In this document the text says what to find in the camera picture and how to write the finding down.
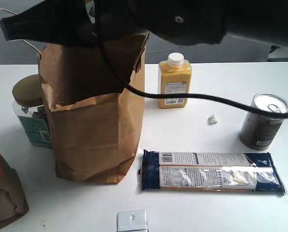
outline small white object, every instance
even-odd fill
[[[148,232],[146,210],[125,211],[117,214],[117,232]]]
[[[215,115],[211,115],[209,118],[208,118],[208,123],[211,125],[211,124],[216,124],[218,122],[218,119]]]
[[[169,66],[172,66],[172,67],[182,66],[184,63],[183,54],[178,53],[178,52],[169,54],[167,58],[167,63]]]

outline gray wall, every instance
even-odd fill
[[[42,0],[0,0],[0,8],[22,12]],[[2,17],[11,16],[0,12]],[[32,42],[38,48],[44,45]],[[181,52],[192,63],[266,61],[270,45],[226,36],[221,44],[199,44],[180,47],[151,35],[147,45],[146,63],[159,63],[171,52]],[[0,64],[36,64],[36,52],[21,41],[6,42],[0,29]]]

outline nutrition label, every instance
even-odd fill
[[[250,166],[244,153],[160,152],[160,165]]]
[[[213,167],[160,167],[160,187],[254,190],[256,184],[256,174],[252,172],[252,169],[233,171]]]
[[[173,82],[173,83],[166,83],[164,93],[185,93],[186,92],[186,82]],[[185,102],[184,98],[167,98],[165,99],[165,105],[171,104],[182,104]]]

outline gold jar lid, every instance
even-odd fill
[[[43,105],[42,90],[39,84],[38,74],[27,76],[17,82],[13,87],[15,101],[24,107],[36,107]]]

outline white bottle cap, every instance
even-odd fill
[[[167,63],[169,66],[172,66],[172,67],[182,66],[184,63],[183,54],[178,53],[178,52],[169,54],[167,58]]]

